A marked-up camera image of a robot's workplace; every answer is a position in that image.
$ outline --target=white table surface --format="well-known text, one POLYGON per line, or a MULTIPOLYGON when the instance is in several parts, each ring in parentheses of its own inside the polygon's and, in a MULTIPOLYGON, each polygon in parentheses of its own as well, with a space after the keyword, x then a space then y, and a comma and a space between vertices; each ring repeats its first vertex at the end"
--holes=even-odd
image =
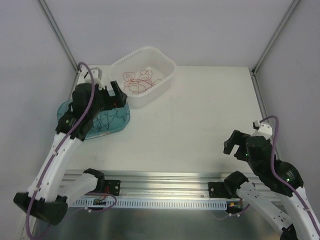
MULTIPOLYGON (((107 83, 110 66, 99 65, 107 83)), ((171 88, 130 109, 124 130, 84 141, 68 169, 175 173, 251 173, 223 154, 234 129, 253 132, 261 119, 246 67, 178 66, 171 88)))

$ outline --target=metal corner post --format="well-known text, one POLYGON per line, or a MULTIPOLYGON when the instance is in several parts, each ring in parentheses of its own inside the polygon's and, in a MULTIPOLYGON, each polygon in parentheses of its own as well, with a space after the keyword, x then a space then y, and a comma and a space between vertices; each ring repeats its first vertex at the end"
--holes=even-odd
POLYGON ((69 59, 73 69, 75 71, 77 71, 78 70, 77 62, 76 62, 74 56, 72 55, 72 53, 71 53, 71 51, 70 51, 70 49, 68 47, 68 44, 67 44, 64 36, 62 35, 62 33, 61 33, 57 23, 56 23, 56 20, 55 20, 54 16, 52 15, 52 13, 51 13, 51 11, 50 11, 50 9, 48 7, 48 4, 47 4, 46 0, 37 0, 37 2, 39 3, 40 7, 42 8, 42 10, 43 10, 43 12, 44 12, 49 24, 52 27, 52 30, 53 30, 54 34, 56 35, 58 41, 60 42, 60 44, 61 44, 61 46, 62 46, 67 58, 69 59))
POLYGON ((289 8, 287 9, 287 11, 285 12, 281 22, 279 23, 278 27, 276 28, 276 30, 274 31, 271 39, 269 40, 268 44, 266 45, 261 57, 259 58, 257 64, 255 65, 255 67, 253 68, 252 72, 253 75, 256 75, 258 70, 260 69, 262 63, 264 62, 264 60, 266 59, 267 55, 269 54, 270 50, 272 49, 272 47, 274 46, 276 40, 278 39, 279 35, 281 34, 281 32, 283 31, 284 27, 286 26, 286 24, 288 23, 290 17, 293 15, 293 13, 295 12, 298 4, 301 2, 302 0, 293 0, 289 6, 289 8))

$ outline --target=black bracket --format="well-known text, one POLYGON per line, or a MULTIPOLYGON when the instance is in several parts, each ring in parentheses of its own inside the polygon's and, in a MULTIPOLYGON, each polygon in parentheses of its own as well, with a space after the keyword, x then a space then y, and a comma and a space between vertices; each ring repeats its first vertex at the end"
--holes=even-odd
POLYGON ((120 180, 104 180, 104 188, 108 194, 112 194, 113 196, 120 195, 120 180))
POLYGON ((227 176, 223 182, 208 182, 208 191, 210 198, 239 198, 237 189, 244 183, 248 182, 248 178, 239 171, 235 171, 227 176))
POLYGON ((214 181, 208 182, 208 191, 209 191, 209 198, 218 199, 218 198, 225 198, 225 199, 238 199, 239 197, 234 194, 230 195, 225 187, 225 182, 223 181, 214 181))

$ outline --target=wire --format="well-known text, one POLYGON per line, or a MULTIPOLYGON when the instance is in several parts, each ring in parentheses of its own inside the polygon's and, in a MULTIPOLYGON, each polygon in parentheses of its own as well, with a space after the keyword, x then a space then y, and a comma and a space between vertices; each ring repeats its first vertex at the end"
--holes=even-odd
POLYGON ((314 216, 312 215, 312 213, 309 211, 309 206, 308 204, 304 201, 304 199, 301 197, 301 195, 289 184, 287 183, 285 180, 283 180, 277 173, 275 170, 275 154, 276 154, 276 143, 277 143, 277 139, 278 139, 278 134, 279 134, 279 119, 277 116, 274 115, 270 115, 267 116, 266 118, 262 119, 260 121, 260 123, 268 120, 268 119, 274 119, 275 120, 275 130, 274 130, 274 137, 273 137, 273 144, 272 144, 272 149, 271 149, 271 158, 270 158, 270 164, 271 164, 271 172, 273 174, 273 176, 279 180, 281 183, 283 183, 285 186, 287 186, 296 196, 297 198, 300 200, 300 202, 302 203, 304 209, 306 210, 306 212, 308 213, 310 220, 312 222, 312 225, 315 228, 316 233, 318 234, 318 236, 320 237, 320 230, 319 227, 317 226, 316 220, 314 218, 314 216))
POLYGON ((230 217, 240 217, 241 214, 243 214, 244 212, 246 212, 250 207, 250 204, 248 204, 247 206, 245 206, 244 209, 242 209, 240 212, 238 213, 234 213, 234 214, 228 214, 226 216, 223 216, 223 217, 216 217, 212 212, 210 212, 210 214, 212 215, 212 217, 215 219, 215 220, 218 220, 218 221, 222 221, 222 220, 225 220, 227 218, 230 218, 230 217))
POLYGON ((162 79, 157 79, 152 81, 152 71, 151 70, 141 70, 140 76, 136 78, 134 72, 125 72, 122 77, 125 80, 124 88, 128 88, 133 94, 141 94, 156 85, 157 81, 162 81, 162 79))
POLYGON ((30 203, 29 203, 29 206, 27 208, 27 211, 26 211, 26 217, 25 217, 25 229, 26 229, 26 234, 28 235, 28 237, 31 239, 31 240, 37 240, 37 239, 40 239, 43 237, 43 235, 46 233, 46 231, 48 230, 48 228, 46 229, 46 231, 39 237, 35 237, 32 235, 31 233, 31 230, 30 230, 30 215, 31 215, 31 209, 32 209, 32 205, 35 201, 35 198, 36 198, 36 195, 38 193, 38 191, 40 190, 40 187, 41 187, 41 184, 42 184, 42 180, 44 179, 48 169, 49 169, 49 166, 51 165, 51 163, 53 162, 57 152, 59 151, 59 149, 61 148, 61 146, 63 145, 63 143, 66 141, 66 139, 71 135, 71 133, 78 127, 78 125, 81 123, 81 121, 85 118, 86 114, 88 113, 90 107, 91 107, 91 104, 94 100, 94 95, 95 95, 95 80, 94 80, 94 76, 89 68, 89 66, 87 64, 85 64, 84 62, 79 62, 78 64, 78 69, 80 70, 81 69, 81 65, 85 66, 85 68, 88 70, 88 73, 91 77, 91 95, 90 95, 90 99, 89 99, 89 102, 85 108, 85 110, 83 111, 83 114, 81 115, 81 117, 78 119, 78 121, 74 124, 74 126, 67 132, 67 134, 63 137, 63 139, 60 141, 60 143, 57 145, 57 147, 55 148, 54 150, 54 154, 52 154, 52 156, 50 157, 49 161, 47 162, 47 164, 45 165, 44 167, 44 170, 43 172, 41 173, 41 176, 39 178, 39 181, 38 183, 36 184, 36 188, 33 192, 33 195, 31 197, 31 200, 30 200, 30 203))

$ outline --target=white wall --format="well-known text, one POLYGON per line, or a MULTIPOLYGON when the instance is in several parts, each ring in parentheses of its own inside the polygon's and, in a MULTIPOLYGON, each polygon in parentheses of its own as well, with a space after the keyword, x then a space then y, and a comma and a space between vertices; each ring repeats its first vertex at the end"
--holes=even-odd
POLYGON ((0 233, 14 239, 26 191, 52 144, 75 72, 36 0, 0 1, 0 233))
POLYGON ((257 81, 267 112, 279 116, 280 156, 300 171, 320 218, 320 1, 301 2, 257 81))
POLYGON ((177 65, 253 68, 292 0, 47 0, 74 57, 154 46, 177 65))

